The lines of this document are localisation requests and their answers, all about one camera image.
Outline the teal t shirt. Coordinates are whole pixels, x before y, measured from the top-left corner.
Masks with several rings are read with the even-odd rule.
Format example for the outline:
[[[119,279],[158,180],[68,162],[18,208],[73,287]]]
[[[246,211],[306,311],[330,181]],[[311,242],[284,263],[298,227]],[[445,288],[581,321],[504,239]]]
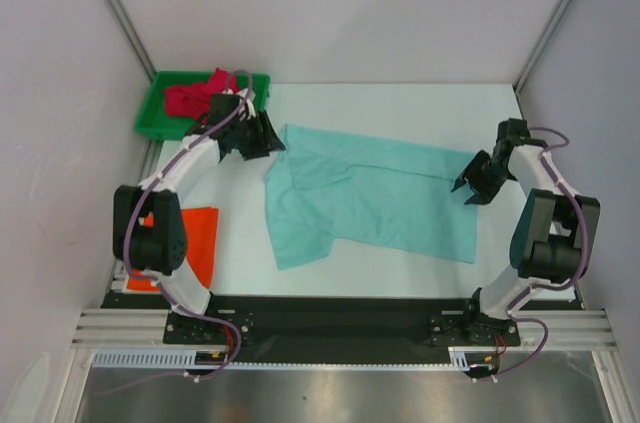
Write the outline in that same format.
[[[452,190],[467,152],[288,124],[265,177],[267,228],[281,270],[336,240],[472,264],[478,210]]]

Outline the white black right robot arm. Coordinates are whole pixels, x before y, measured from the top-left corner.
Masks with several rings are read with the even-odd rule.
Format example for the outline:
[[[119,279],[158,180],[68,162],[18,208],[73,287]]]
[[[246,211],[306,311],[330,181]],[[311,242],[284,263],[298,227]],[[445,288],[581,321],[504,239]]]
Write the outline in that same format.
[[[491,203],[508,181],[526,196],[508,266],[465,303],[461,332],[475,345],[515,333],[515,311],[542,290],[573,287],[588,269],[600,202],[568,183],[553,161],[554,146],[533,133],[522,119],[500,122],[493,150],[479,151],[453,184],[470,189],[470,205]]]

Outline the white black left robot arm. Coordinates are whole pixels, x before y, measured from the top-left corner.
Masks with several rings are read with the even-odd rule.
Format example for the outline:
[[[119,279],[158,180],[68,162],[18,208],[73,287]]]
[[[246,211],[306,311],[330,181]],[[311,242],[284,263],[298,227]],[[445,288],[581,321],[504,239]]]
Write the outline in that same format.
[[[233,152],[251,161],[285,149],[254,96],[250,89],[214,94],[164,167],[114,193],[114,257],[130,277],[150,279],[174,311],[188,316],[187,332],[202,343],[219,335],[221,319],[208,310],[212,293],[188,262],[181,200]]]

